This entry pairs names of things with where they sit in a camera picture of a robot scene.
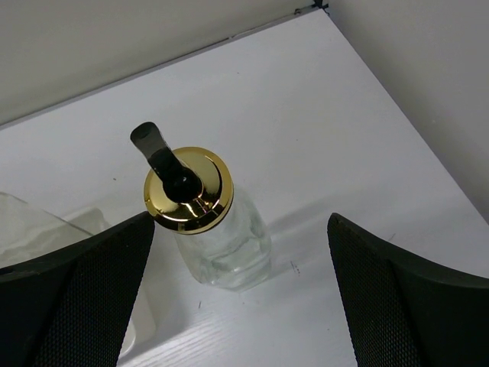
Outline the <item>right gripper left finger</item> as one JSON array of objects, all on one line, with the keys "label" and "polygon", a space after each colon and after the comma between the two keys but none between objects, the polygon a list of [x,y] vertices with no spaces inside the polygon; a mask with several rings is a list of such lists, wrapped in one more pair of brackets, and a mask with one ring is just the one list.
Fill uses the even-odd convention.
[{"label": "right gripper left finger", "polygon": [[142,212],[1,269],[3,366],[115,366],[154,237]]}]

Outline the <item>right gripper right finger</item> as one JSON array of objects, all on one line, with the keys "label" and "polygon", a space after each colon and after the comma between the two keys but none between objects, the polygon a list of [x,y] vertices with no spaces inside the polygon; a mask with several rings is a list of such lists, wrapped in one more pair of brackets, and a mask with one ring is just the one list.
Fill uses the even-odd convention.
[{"label": "right gripper right finger", "polygon": [[330,254],[359,366],[486,366],[488,280],[436,264],[337,213]]}]

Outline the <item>glass oil bottle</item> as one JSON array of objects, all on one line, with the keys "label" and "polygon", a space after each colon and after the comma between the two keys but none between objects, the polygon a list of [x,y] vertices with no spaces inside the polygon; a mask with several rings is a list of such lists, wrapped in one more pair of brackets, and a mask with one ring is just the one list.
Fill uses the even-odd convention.
[{"label": "glass oil bottle", "polygon": [[171,149],[153,122],[140,124],[130,139],[151,167],[144,182],[147,211],[174,234],[190,274],[230,291],[267,279],[270,235],[225,162],[205,148]]},{"label": "glass oil bottle", "polygon": [[107,230],[98,208],[63,219],[7,193],[1,193],[1,267],[37,258]]}]

